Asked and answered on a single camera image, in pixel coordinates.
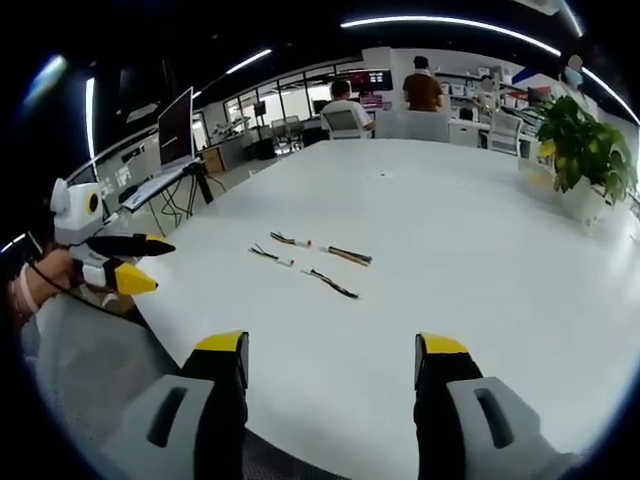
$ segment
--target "chair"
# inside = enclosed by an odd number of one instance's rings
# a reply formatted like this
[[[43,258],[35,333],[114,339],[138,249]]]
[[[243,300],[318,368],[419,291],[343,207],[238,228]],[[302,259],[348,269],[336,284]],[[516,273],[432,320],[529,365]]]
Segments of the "chair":
[[[338,140],[344,138],[371,138],[371,132],[361,125],[354,107],[348,102],[343,110],[330,112],[322,111],[320,116],[329,127],[329,138]]]
[[[302,148],[302,133],[304,132],[304,124],[297,115],[287,117],[287,128],[289,130],[289,138],[294,149]]]
[[[449,115],[438,112],[407,113],[407,136],[410,140],[449,143]]]
[[[376,138],[449,142],[449,117],[437,112],[378,112]]]
[[[498,111],[491,117],[487,146],[489,150],[520,157],[522,119]]]

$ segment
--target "person standing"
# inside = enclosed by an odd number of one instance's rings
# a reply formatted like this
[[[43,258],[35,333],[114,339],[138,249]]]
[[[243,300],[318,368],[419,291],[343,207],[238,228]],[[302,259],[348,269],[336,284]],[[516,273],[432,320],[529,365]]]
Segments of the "person standing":
[[[429,60],[421,55],[413,59],[415,72],[404,79],[404,99],[409,110],[418,112],[437,112],[442,107],[442,88],[429,73]]]

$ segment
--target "white table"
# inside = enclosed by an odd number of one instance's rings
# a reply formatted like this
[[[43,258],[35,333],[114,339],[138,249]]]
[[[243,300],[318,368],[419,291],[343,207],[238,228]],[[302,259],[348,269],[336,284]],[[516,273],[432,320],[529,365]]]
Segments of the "white table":
[[[176,230],[176,252],[140,263],[160,287],[136,303],[179,364],[210,334],[248,330],[248,428],[335,473],[416,478],[421,331],[466,344],[485,376],[538,411],[556,448],[581,451],[638,360],[640,224],[621,209],[587,237],[517,179],[515,158],[486,150],[321,142]],[[374,260],[283,245],[273,230]],[[248,253],[256,242],[296,268]],[[309,267],[361,299],[299,273]]]

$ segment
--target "computer monitor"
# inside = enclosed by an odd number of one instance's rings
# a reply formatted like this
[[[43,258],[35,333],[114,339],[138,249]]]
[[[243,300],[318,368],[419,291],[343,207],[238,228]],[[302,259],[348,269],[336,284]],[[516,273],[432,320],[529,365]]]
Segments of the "computer monitor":
[[[393,90],[390,70],[358,70],[349,72],[351,90],[357,93],[370,93]]]
[[[158,143],[162,167],[194,158],[192,118],[193,88],[189,88],[158,117]]]
[[[266,115],[267,113],[267,102],[262,101],[253,104],[253,114],[256,117],[260,117],[262,115]]]
[[[329,100],[314,100],[313,111],[315,112],[315,114],[320,115],[320,112],[324,107],[327,106],[327,103],[329,103]]]

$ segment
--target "ceiling light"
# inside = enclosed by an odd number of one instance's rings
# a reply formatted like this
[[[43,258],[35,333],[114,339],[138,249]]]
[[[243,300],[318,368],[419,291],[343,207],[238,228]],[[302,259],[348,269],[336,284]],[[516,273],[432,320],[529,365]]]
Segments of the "ceiling light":
[[[93,89],[95,87],[95,79],[87,80],[85,88],[85,107],[84,116],[87,124],[87,143],[89,145],[89,156],[93,160],[95,152],[93,150]]]
[[[549,52],[556,57],[561,55],[560,50],[553,48],[546,43],[543,43],[535,38],[528,37],[518,32],[514,32],[512,30],[507,30],[506,28],[498,27],[496,25],[491,25],[489,23],[476,22],[474,20],[465,20],[462,18],[451,18],[451,17],[435,17],[430,15],[401,15],[395,17],[378,17],[378,18],[368,18],[365,20],[356,20],[353,22],[346,22],[341,24],[342,28],[351,28],[351,27],[359,27],[363,25],[373,25],[376,23],[390,23],[390,22],[431,22],[431,23],[450,23],[454,25],[465,25],[468,27],[476,27],[482,28],[484,30],[491,30],[493,32],[502,33],[503,35],[508,35],[513,38],[517,38],[518,40],[522,40],[524,42],[530,43],[531,45],[535,45],[546,52]],[[583,68],[582,71],[591,78],[594,82],[600,85],[609,95],[611,95],[621,106],[624,108],[629,115],[636,121],[638,125],[640,125],[640,118],[637,117],[631,107],[627,105],[627,103],[622,99],[620,95],[618,95],[609,85],[604,83],[602,79],[600,79],[595,73],[591,72],[587,68]]]
[[[238,65],[236,65],[235,67],[231,67],[229,70],[227,70],[227,75],[240,70],[242,67],[246,67],[247,65],[249,65],[251,62],[255,62],[257,59],[264,57],[265,55],[269,55],[271,53],[271,49],[267,49],[267,50],[263,50],[260,53],[256,53],[253,57],[247,58],[244,62],[240,62]]]
[[[576,18],[576,14],[573,13],[573,10],[571,10],[571,7],[569,7],[566,1],[563,1],[560,8],[561,8],[560,11],[569,19],[569,22],[571,23],[571,25],[573,26],[573,29],[576,32],[576,35],[578,37],[582,37],[584,35],[584,32],[582,31],[582,28],[580,28],[580,22],[578,22],[578,19]]]

